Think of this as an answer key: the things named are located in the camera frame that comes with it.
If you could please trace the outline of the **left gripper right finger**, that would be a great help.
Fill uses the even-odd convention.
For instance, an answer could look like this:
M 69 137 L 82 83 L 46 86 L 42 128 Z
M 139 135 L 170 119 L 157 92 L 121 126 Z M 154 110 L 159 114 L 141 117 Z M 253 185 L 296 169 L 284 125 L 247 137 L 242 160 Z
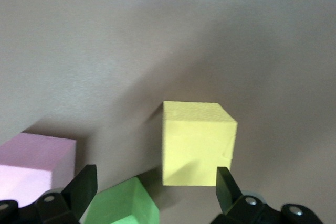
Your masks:
M 212 224 L 322 224 L 321 219 L 306 206 L 285 204 L 277 211 L 258 197 L 243 195 L 226 167 L 217 168 L 216 196 L 222 213 Z

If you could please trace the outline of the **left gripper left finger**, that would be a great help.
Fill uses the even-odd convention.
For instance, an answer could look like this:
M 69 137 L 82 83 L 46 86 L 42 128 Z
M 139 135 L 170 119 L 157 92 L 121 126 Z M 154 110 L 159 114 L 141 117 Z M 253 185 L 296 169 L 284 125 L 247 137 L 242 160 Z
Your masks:
M 2 200 L 1 223 L 79 223 L 97 189 L 97 166 L 86 165 L 62 191 L 45 192 L 25 207 Z

